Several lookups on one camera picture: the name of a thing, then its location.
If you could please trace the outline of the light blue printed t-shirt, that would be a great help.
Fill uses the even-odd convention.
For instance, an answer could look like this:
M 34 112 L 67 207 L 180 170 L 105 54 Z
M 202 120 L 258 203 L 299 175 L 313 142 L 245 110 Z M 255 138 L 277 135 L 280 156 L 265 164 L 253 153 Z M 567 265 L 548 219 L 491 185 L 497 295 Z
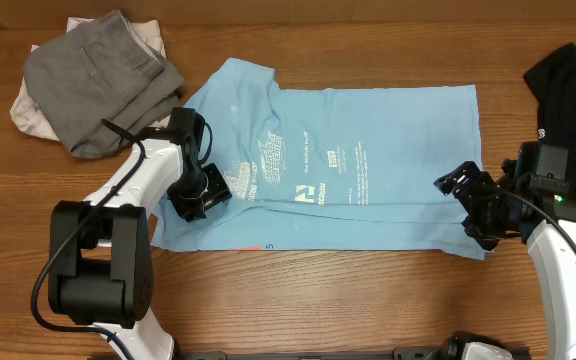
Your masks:
M 232 197 L 193 223 L 168 199 L 153 242 L 200 250 L 441 250 L 483 259 L 465 211 L 435 188 L 482 159 L 472 85 L 284 89 L 231 58 L 188 100 L 211 126 Z

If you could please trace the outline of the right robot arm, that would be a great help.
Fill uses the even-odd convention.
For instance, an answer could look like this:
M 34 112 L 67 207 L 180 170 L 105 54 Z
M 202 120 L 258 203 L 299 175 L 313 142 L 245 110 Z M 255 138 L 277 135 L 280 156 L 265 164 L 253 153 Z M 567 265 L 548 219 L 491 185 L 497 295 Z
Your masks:
M 536 269 L 548 329 L 548 356 L 576 359 L 576 197 L 566 179 L 568 151 L 525 142 L 493 180 L 472 161 L 435 180 L 467 215 L 465 233 L 491 251 L 518 237 Z

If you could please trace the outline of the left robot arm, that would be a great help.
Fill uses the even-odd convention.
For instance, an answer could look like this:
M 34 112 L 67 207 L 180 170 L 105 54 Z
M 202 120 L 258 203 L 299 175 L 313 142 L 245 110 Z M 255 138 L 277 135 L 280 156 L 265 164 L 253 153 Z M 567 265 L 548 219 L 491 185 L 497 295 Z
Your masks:
M 100 335 L 120 359 L 180 359 L 177 340 L 151 309 L 148 219 L 161 198 L 188 223 L 229 202 L 226 181 L 201 147 L 212 130 L 183 107 L 172 110 L 166 127 L 138 134 L 102 124 L 132 152 L 99 190 L 53 209 L 50 258 L 34 284 L 31 312 L 49 330 Z

